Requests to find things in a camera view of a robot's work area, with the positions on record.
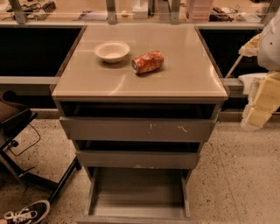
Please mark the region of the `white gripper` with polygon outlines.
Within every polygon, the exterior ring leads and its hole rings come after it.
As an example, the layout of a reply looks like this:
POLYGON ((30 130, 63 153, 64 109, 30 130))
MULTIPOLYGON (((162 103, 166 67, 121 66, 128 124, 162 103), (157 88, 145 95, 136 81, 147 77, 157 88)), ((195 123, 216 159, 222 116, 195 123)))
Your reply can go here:
POLYGON ((248 104, 243 110, 241 127, 247 131, 259 130, 280 108, 280 37, 276 32, 255 35, 239 49, 243 57, 257 57, 266 74, 246 74, 240 80, 248 104))

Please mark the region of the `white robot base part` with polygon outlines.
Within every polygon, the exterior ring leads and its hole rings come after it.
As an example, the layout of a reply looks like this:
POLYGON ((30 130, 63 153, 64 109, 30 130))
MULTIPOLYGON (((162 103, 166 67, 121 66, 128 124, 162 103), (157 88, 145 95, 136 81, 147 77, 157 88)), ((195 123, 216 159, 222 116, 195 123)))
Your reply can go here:
POLYGON ((244 95, 249 94, 250 86, 253 82, 254 79, 262 79, 266 76, 266 73, 248 73, 244 75, 240 75, 238 77, 238 80, 242 83, 243 85, 243 91, 242 93, 244 95))

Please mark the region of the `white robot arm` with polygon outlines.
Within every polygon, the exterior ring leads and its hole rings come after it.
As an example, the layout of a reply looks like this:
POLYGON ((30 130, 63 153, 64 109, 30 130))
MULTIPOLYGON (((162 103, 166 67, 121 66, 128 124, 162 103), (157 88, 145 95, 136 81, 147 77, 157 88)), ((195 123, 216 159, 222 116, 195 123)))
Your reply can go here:
POLYGON ((240 48, 239 54, 256 56, 258 65, 268 70, 263 78, 253 79, 242 114, 241 126, 255 131, 280 108, 280 9, 260 34, 240 48))

